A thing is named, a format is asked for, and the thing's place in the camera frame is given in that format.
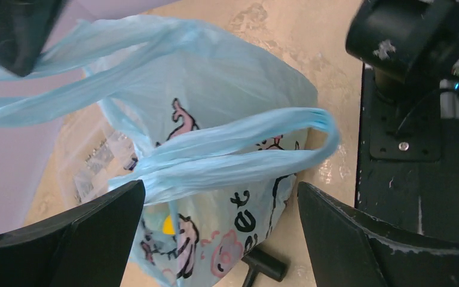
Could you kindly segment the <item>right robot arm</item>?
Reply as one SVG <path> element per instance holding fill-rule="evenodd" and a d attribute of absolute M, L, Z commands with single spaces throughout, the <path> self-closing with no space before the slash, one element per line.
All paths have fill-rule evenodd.
<path fill-rule="evenodd" d="M 37 74 L 66 1 L 0 1 L 0 80 Z M 345 43 L 347 53 L 409 84 L 446 75 L 459 59 L 459 2 L 364 1 Z"/>

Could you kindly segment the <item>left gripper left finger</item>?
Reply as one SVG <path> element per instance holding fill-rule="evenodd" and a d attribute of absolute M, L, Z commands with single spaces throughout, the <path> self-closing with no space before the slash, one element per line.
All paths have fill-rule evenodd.
<path fill-rule="evenodd" d="M 0 234 L 0 286 L 119 286 L 145 199 L 142 181 Z"/>

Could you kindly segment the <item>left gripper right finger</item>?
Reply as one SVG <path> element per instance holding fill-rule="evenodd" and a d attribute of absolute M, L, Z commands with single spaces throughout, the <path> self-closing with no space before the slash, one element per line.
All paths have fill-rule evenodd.
<path fill-rule="evenodd" d="M 459 286 L 459 243 L 391 225 L 307 182 L 298 207 L 318 286 Z"/>

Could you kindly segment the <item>light blue plastic bag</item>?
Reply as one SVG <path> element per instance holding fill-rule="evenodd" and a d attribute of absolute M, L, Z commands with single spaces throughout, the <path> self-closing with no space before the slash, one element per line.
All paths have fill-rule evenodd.
<path fill-rule="evenodd" d="M 153 15 L 81 21 L 32 78 L 85 76 L 0 97 L 0 127 L 98 104 L 130 138 L 142 214 L 131 258 L 161 286 L 213 286 L 273 231 L 296 174 L 330 157 L 339 131 L 315 86 L 261 47 L 206 22 Z M 163 234 L 170 215 L 176 234 Z"/>

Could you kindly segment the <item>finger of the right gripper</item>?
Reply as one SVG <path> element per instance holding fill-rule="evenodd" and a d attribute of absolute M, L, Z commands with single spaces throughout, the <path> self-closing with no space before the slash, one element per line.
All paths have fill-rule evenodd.
<path fill-rule="evenodd" d="M 64 8 L 63 0 L 0 0 L 0 66 L 29 75 Z"/>

